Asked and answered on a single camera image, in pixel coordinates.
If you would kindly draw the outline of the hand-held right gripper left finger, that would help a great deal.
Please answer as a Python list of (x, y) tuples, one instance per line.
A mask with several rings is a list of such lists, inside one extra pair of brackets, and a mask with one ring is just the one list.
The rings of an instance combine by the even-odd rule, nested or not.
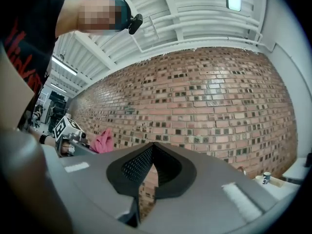
[(114, 161), (150, 148), (152, 143), (104, 154), (59, 158), (45, 146), (47, 172), (69, 217), (69, 234), (152, 234), (127, 225), (138, 218), (139, 183), (128, 180), (118, 167), (111, 177), (107, 170)]

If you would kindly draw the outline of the white side table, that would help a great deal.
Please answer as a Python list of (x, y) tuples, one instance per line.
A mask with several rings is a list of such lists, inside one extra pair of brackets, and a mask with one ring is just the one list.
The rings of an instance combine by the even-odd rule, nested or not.
[(282, 175), (286, 182), (300, 185), (309, 172), (305, 167), (306, 158), (298, 158), (293, 165)]

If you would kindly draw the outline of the person in black shirt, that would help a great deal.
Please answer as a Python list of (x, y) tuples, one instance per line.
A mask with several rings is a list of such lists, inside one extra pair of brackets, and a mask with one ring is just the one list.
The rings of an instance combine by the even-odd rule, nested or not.
[(65, 0), (13, 0), (5, 5), (0, 22), (0, 43), (7, 57), (34, 97), (18, 123), (27, 132), (35, 104), (51, 73), (51, 58), (57, 41), (55, 29)]

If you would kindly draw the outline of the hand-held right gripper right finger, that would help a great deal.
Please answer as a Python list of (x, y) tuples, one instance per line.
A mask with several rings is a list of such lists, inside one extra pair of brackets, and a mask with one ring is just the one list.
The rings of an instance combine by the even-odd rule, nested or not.
[(276, 199), (227, 162), (169, 144), (153, 144), (159, 187), (147, 234), (248, 234), (270, 222)]

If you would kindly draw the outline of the pink cloth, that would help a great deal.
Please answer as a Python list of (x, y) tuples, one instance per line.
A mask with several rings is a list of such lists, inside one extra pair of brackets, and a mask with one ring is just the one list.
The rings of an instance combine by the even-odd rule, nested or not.
[(89, 149), (98, 154), (113, 151), (114, 140), (111, 129), (106, 129), (100, 135), (97, 135), (96, 138), (91, 142)]

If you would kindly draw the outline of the person's left hand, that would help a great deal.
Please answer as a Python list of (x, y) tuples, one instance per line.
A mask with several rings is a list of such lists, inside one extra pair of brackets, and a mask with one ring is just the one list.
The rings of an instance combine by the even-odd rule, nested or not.
[(68, 140), (64, 140), (60, 152), (63, 156), (71, 156), (75, 152), (75, 147)]

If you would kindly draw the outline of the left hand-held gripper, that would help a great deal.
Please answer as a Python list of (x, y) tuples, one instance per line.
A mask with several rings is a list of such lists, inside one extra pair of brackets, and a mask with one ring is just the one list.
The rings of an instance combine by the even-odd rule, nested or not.
[(64, 116), (54, 128), (54, 135), (56, 139), (56, 152), (60, 157), (67, 157), (61, 154), (61, 144), (64, 140), (68, 140), (74, 146), (74, 154), (71, 156), (85, 156), (95, 155), (94, 152), (86, 147), (87, 138), (86, 133), (79, 127), (79, 125), (72, 119)]

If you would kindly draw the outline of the black equipment rack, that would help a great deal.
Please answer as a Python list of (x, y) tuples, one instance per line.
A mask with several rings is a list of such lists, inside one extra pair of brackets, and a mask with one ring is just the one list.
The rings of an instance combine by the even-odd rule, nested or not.
[(51, 105), (50, 105), (51, 107), (50, 107), (50, 122), (49, 122), (48, 130), (50, 133), (52, 133), (57, 123), (65, 115), (66, 101), (64, 99), (64, 96), (54, 91), (51, 92), (51, 95), (49, 98), (51, 100)]

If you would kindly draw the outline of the white ceiling pipework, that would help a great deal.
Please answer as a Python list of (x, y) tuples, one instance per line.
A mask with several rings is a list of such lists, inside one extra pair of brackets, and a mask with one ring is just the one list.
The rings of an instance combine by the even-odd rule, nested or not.
[(257, 44), (263, 38), (261, 24), (230, 10), (193, 10), (152, 18), (131, 37), (141, 53), (188, 42), (230, 40)]

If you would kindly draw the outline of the person's left forearm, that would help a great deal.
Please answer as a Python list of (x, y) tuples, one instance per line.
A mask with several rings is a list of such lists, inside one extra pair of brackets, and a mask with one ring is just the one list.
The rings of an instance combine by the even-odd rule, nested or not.
[[(41, 134), (45, 134), (43, 132), (40, 132), (32, 127), (29, 128), (29, 133), (32, 134), (34, 136), (34, 138), (39, 142), (39, 138), (40, 138), (40, 135)], [(45, 141), (45, 144), (44, 145), (49, 145), (49, 146), (52, 146), (52, 147), (55, 147), (56, 145), (56, 139), (53, 138), (52, 136), (48, 136), (46, 138), (46, 141)]]

